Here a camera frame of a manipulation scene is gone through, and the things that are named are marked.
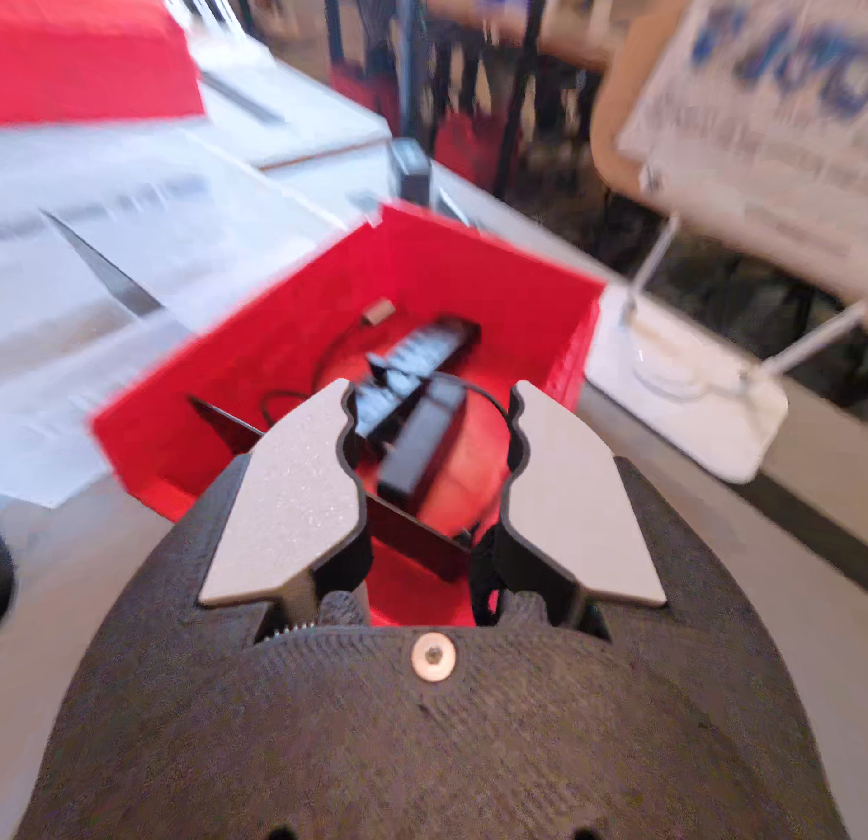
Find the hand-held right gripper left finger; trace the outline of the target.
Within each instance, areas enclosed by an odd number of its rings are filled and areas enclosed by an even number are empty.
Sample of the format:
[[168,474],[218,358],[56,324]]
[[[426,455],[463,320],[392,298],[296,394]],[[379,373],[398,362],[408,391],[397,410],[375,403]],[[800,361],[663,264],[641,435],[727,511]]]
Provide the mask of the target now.
[[371,611],[366,493],[354,470],[354,385],[337,379],[252,448],[202,583],[203,607],[271,602],[293,625],[313,622],[333,591]]

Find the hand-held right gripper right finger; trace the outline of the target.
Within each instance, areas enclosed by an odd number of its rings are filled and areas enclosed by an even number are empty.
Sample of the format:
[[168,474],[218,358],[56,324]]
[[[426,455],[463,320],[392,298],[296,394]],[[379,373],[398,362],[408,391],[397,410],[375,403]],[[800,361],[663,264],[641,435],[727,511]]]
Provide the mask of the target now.
[[512,594],[574,629],[589,602],[659,609],[667,595],[609,446],[528,380],[509,397],[508,474],[493,565]]

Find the black usb hub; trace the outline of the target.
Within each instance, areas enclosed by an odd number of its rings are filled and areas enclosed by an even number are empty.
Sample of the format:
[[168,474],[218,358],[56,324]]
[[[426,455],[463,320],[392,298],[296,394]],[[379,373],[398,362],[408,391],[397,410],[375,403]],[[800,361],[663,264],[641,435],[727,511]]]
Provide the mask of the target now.
[[455,444],[467,395],[454,379],[432,380],[387,451],[377,474],[377,495],[416,515]]

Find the red bin with black dividers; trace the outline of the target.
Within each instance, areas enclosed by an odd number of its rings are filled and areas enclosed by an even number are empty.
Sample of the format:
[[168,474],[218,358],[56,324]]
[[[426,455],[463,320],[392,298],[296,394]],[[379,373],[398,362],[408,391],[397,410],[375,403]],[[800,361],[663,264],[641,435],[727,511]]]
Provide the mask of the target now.
[[396,435],[373,449],[354,428],[366,493],[374,626],[472,627],[502,591],[478,574],[494,543],[508,474],[509,401],[528,380],[575,413],[602,282],[410,205],[378,220],[192,338],[93,421],[125,490],[173,523],[111,608],[99,638],[125,647],[192,647],[226,624],[253,644],[293,625],[276,603],[198,601],[250,451],[277,422],[337,379],[368,374],[413,329],[442,316],[481,326],[477,343],[434,374],[467,394],[455,444],[416,515],[377,495]]

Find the clear plastic bin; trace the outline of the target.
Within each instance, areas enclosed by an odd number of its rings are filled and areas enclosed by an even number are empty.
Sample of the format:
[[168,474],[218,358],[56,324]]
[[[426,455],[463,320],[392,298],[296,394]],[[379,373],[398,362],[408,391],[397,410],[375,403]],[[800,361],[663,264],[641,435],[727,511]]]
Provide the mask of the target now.
[[2,502],[102,477],[90,417],[340,230],[185,129],[3,130]]

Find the white document stand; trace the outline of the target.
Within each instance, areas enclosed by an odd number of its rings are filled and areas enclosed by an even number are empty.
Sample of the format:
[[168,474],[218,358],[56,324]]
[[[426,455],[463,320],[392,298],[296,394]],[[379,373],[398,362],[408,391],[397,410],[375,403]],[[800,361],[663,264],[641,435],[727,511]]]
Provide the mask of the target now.
[[761,362],[738,357],[645,294],[679,226],[670,215],[635,276],[606,286],[586,376],[714,477],[749,483],[787,416],[785,372],[864,323],[866,300]]

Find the black power strip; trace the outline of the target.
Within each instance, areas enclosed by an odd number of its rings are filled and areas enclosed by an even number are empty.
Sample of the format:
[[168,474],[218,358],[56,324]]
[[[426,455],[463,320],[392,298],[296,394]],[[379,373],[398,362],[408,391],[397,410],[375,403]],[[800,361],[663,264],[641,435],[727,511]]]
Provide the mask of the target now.
[[384,356],[367,353],[368,374],[354,390],[356,437],[373,449],[391,440],[434,374],[455,365],[481,331],[475,322],[442,316],[413,329]]

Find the small black box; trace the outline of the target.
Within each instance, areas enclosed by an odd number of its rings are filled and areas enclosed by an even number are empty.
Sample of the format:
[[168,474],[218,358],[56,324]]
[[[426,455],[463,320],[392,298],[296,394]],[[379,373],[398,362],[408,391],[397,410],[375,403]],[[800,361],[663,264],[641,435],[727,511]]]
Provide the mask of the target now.
[[430,207],[432,168],[428,154],[412,138],[395,138],[388,149],[395,195],[402,201]]

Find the wooden clipboard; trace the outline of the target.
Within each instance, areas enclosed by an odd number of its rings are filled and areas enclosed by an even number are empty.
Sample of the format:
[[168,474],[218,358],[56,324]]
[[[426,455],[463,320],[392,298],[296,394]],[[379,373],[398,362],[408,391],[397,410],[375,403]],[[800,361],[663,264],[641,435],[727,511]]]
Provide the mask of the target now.
[[615,194],[655,210],[660,210],[659,204],[640,185],[644,162],[620,152],[617,140],[686,5],[682,2],[656,10],[632,22],[623,46],[605,71],[590,127],[591,157],[602,183]]

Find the printed instruction sheet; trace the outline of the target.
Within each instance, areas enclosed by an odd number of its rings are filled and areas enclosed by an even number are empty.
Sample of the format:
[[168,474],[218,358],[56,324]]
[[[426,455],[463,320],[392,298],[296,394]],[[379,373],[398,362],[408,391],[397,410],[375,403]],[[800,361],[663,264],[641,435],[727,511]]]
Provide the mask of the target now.
[[643,195],[866,300],[866,0],[689,0],[617,136]]

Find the red plastic bin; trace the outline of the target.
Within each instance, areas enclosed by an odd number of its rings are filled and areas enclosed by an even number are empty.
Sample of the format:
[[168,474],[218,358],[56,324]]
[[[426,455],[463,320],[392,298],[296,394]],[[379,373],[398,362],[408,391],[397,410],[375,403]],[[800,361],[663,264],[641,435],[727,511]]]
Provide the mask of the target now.
[[1,0],[3,128],[202,117],[162,0]]

